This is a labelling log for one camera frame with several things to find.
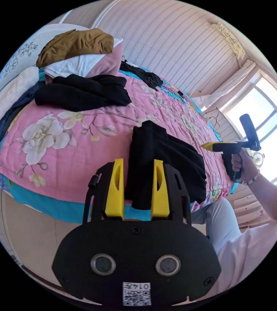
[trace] window frame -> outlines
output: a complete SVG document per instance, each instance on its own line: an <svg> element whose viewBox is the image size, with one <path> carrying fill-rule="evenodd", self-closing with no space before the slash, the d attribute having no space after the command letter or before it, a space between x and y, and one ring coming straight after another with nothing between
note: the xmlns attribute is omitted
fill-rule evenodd
<svg viewBox="0 0 277 311"><path fill-rule="evenodd" d="M241 138L243 140L245 140L246 137L242 137L241 133L239 132L239 130L237 129L237 127L233 124L233 122L230 120L230 118L227 116L227 113L232 110L245 96L247 96L253 89L256 89L274 108L274 111L256 128L256 130L258 130L259 128L261 128L274 114L277 113L277 106L275 105L275 103L259 88L256 86L256 83L261 79L264 78L266 79L269 83L272 84L272 86L277 90L277 83L273 81L273 79L271 79L267 74L265 74L262 71L258 71L251 79L250 81L245 85L244 88L241 89L241 91L232 99L230 100L226 105L224 105L222 107L221 112L224 115L224 117L228 120L228 122L230 123L230 125L234 128L234 130L239 133L239 136L241 136ZM266 139L267 137L269 137L269 135L271 135L274 130L277 129L277 124L273 127L272 130L270 130L261 140L260 143ZM275 177L271 182L275 183L277 181L277 177Z"/></svg>

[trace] brown cloth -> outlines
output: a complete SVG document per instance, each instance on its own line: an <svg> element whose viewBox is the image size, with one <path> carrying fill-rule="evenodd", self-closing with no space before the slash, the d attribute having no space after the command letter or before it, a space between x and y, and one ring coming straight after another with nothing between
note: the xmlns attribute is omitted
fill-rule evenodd
<svg viewBox="0 0 277 311"><path fill-rule="evenodd" d="M36 66L42 68L79 55L110 54L114 48L113 36L95 28L70 30L55 36L40 52Z"/></svg>

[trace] sticker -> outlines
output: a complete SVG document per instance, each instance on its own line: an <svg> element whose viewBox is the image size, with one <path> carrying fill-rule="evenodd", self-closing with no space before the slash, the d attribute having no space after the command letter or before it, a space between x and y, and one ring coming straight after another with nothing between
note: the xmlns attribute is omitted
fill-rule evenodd
<svg viewBox="0 0 277 311"><path fill-rule="evenodd" d="M151 305L151 284L123 282L123 305Z"/></svg>

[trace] cable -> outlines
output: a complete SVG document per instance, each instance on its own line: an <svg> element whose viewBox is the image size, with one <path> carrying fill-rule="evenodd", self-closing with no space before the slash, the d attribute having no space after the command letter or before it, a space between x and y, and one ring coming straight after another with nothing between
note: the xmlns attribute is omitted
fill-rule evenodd
<svg viewBox="0 0 277 311"><path fill-rule="evenodd" d="M220 114L220 111L217 113L216 117L215 117L215 116L211 116L211 117L209 117L209 119L210 119L210 120L211 120L211 118L214 118L214 119L215 119L215 125L213 126L213 129L214 129L214 131L219 135L219 137L221 137L221 134L218 133L218 132L215 130L216 125L218 125L219 127L221 127L220 124L217 122L217 117L219 116L219 114Z"/></svg>
<svg viewBox="0 0 277 311"><path fill-rule="evenodd" d="M223 69L224 69L224 67L233 59L233 58L235 58L236 57L236 55L234 55L222 68L221 68L221 70L217 73L217 74L215 74L211 79L210 79L210 81L199 91L199 93L201 93L202 91L203 91L203 89L211 82L211 80L213 79L213 78L215 78Z"/></svg>

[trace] leg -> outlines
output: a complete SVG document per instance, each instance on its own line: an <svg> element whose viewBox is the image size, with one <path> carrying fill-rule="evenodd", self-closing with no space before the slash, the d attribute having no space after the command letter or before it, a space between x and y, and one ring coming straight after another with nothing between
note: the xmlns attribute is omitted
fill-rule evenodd
<svg viewBox="0 0 277 311"><path fill-rule="evenodd" d="M227 241L241 235L234 210L225 198L192 213L191 219L194 224L206 224L207 235L217 253Z"/></svg>

